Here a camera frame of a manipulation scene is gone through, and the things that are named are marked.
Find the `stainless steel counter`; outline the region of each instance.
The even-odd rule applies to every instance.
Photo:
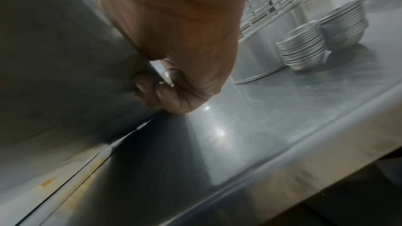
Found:
[[[258,225],[402,146],[401,15],[368,13],[361,44],[319,68],[160,115],[42,225]]]

